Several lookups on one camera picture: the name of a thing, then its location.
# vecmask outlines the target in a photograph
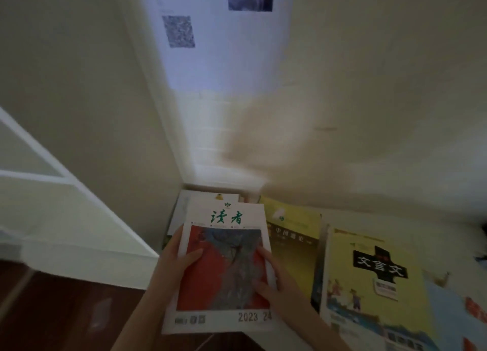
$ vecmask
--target finger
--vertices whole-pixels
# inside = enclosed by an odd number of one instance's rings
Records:
[[[203,249],[197,249],[196,251],[190,252],[186,256],[180,257],[178,259],[178,263],[182,266],[183,270],[185,270],[189,265],[198,261],[200,257],[203,255]]]
[[[255,292],[260,294],[263,298],[269,301],[271,304],[275,301],[278,292],[274,289],[269,287],[264,282],[260,282],[258,280],[252,281],[252,285],[254,287]]]
[[[171,253],[177,254],[179,249],[179,243],[181,242],[181,236],[183,235],[183,226],[181,225],[172,235],[172,238],[166,245],[164,250],[168,250]]]
[[[271,252],[266,250],[264,247],[257,247],[257,251],[259,254],[261,254],[267,261],[270,262],[272,268],[274,269],[274,272],[276,273],[277,279],[281,279],[283,276],[283,268],[281,267],[280,262],[277,261],[277,259],[272,256]]]

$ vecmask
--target book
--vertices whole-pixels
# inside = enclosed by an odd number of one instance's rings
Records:
[[[352,350],[436,351],[437,334],[416,258],[385,240],[328,232],[321,316]]]
[[[320,243],[321,214],[260,196],[264,205],[272,255],[291,274],[300,289],[320,311],[324,249]]]
[[[186,269],[167,307],[163,333],[273,330],[276,316],[252,285],[260,280],[276,288],[258,246],[270,250],[262,205],[190,200],[178,256],[204,251]]]
[[[187,189],[181,190],[179,192],[176,206],[174,207],[174,212],[172,213],[171,223],[169,224],[166,237],[164,238],[163,248],[167,245],[174,232],[181,225],[184,224],[184,221],[186,219],[187,206],[189,204],[190,199],[192,198],[210,198],[210,199],[216,199],[220,201],[227,201],[230,203],[239,202],[238,194],[199,192],[199,191],[190,191]]]

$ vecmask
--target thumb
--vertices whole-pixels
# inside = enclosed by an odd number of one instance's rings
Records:
[[[274,288],[271,288],[264,282],[260,282],[258,280],[254,280],[252,282],[252,285],[254,286],[255,292],[260,294],[263,298],[265,298],[270,303],[274,302],[277,296],[277,291]]]
[[[189,265],[199,260],[201,255],[203,254],[203,249],[197,249],[196,251],[190,252],[186,256],[181,257],[178,259],[179,264],[185,270]]]

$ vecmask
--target white paper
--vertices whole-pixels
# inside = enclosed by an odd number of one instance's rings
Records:
[[[238,202],[238,194],[229,193],[211,193],[211,192],[199,192],[199,191],[189,191],[183,189],[179,193],[178,201],[176,202],[176,207],[172,213],[171,223],[167,229],[167,235],[172,236],[174,232],[184,224],[186,219],[187,206],[191,198],[210,198],[210,199],[220,199],[222,198],[227,202]]]
[[[252,94],[275,88],[289,36],[292,0],[146,3],[157,16],[151,21],[159,32],[159,50],[172,89]],[[167,22],[168,16],[174,18],[172,22]],[[176,26],[181,27],[180,34]]]
[[[277,316],[251,284],[276,287],[271,265],[255,252],[260,244],[270,250],[263,205],[192,199],[178,256],[204,253],[167,307],[163,333],[273,330]]]

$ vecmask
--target white wall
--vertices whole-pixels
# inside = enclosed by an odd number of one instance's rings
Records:
[[[156,50],[164,28],[152,18]],[[277,92],[237,98],[158,84],[185,129],[172,135],[189,144],[185,182],[485,219],[486,23],[484,0],[294,0]]]
[[[115,0],[0,0],[0,105],[154,248],[182,181]]]

